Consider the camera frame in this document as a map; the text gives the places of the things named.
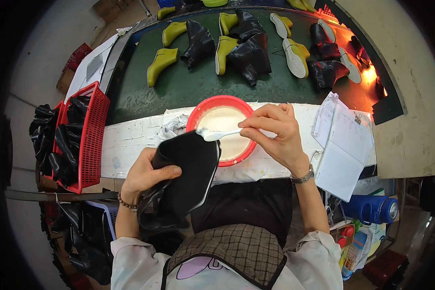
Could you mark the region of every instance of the green conveyor belt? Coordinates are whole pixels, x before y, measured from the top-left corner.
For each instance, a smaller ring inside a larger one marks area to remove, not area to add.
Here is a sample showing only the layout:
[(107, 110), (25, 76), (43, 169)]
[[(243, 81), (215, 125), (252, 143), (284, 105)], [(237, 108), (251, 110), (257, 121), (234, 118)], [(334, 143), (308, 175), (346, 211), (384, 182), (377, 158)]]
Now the green conveyor belt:
[[(297, 102), (321, 104), (328, 92), (316, 92), (309, 78), (293, 76), (286, 63), (282, 50), (282, 38), (277, 35), (275, 26), (269, 20), (272, 12), (287, 16), (292, 20), (292, 39), (311, 46), (309, 27), (317, 18), (290, 12), (277, 12), (265, 9), (246, 9), (257, 17), (268, 35), (268, 55), (272, 73), (261, 76), (255, 87), (250, 87), (245, 79), (229, 64), (223, 76), (215, 73), (214, 56), (208, 57), (192, 70), (178, 57), (178, 61), (167, 67), (159, 76), (154, 88), (149, 88), (146, 71), (151, 65), (156, 51), (163, 47), (162, 32), (167, 24), (145, 32), (128, 64), (122, 80), (121, 90), (116, 99), (111, 100), (113, 113), (107, 124), (115, 124), (164, 113), (166, 109), (196, 106), (200, 101), (216, 95), (231, 95), (247, 102)], [(219, 40), (219, 12), (184, 17), (176, 21), (195, 20), (209, 29), (215, 43)], [(348, 44), (352, 33), (336, 26), (337, 44), (352, 52)], [(170, 48), (179, 48), (179, 56), (188, 47), (187, 33), (174, 40)], [(348, 78), (337, 81), (334, 92), (351, 109), (372, 112), (372, 105), (378, 101), (376, 96), (375, 71), (365, 72), (361, 84), (354, 84)]]

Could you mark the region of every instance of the right hand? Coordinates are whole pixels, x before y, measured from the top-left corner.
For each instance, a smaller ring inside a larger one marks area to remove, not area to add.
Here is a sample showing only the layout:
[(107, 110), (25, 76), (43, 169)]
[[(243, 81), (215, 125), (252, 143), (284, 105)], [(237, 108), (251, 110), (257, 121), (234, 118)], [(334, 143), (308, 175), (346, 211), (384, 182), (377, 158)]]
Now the right hand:
[[(304, 177), (309, 172), (309, 158), (303, 152), (302, 139), (293, 106), (290, 104), (266, 104), (253, 112), (250, 118), (240, 122), (244, 128), (240, 136), (255, 141), (273, 159), (290, 170), (295, 178)], [(258, 129), (276, 133), (274, 139)]]

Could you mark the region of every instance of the metal watch strap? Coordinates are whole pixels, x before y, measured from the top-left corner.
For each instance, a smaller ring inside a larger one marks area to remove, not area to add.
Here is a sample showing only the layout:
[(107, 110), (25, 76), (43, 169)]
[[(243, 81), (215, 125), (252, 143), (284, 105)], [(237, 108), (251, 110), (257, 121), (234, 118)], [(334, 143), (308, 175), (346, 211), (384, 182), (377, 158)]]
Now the metal watch strap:
[(307, 174), (305, 176), (301, 177), (301, 178), (294, 178), (294, 177), (292, 177), (292, 182), (293, 183), (298, 183), (298, 184), (305, 183), (305, 182), (307, 182), (308, 180), (310, 180), (313, 177), (314, 177), (313, 165), (310, 164), (309, 165), (309, 171), (307, 172)]

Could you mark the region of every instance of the left hand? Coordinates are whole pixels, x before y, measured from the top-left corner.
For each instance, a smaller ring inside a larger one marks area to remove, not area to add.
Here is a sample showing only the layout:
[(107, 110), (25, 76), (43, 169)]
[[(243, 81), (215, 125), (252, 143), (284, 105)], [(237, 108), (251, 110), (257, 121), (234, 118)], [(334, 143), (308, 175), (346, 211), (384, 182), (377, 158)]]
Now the left hand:
[(136, 205), (142, 191), (150, 189), (160, 181), (174, 179), (182, 174), (176, 165), (153, 169), (152, 159), (156, 148), (145, 148), (129, 170), (128, 177), (122, 185), (121, 198), (130, 205)]

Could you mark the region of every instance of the person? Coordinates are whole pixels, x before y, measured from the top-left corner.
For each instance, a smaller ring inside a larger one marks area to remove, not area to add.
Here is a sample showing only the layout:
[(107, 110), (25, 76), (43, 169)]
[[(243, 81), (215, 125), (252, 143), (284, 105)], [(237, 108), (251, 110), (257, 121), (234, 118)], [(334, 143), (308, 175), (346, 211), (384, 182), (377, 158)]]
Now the person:
[[(267, 104), (239, 127), (243, 128), (241, 136), (261, 145), (292, 174), (306, 234), (297, 251), (282, 250), (292, 217), (290, 180), (290, 187), (277, 180), (212, 187), (205, 204), (191, 213), (195, 235), (172, 257), (137, 239), (137, 214), (120, 205), (117, 239), (111, 242), (112, 289), (343, 288), (341, 249), (329, 234), (326, 211), (309, 174), (312, 169), (302, 149), (292, 105)], [(268, 138), (259, 129), (277, 136)], [(153, 170), (150, 162), (155, 152), (145, 148), (131, 167), (121, 190), (126, 204), (135, 205), (142, 191), (181, 175), (177, 166)]]

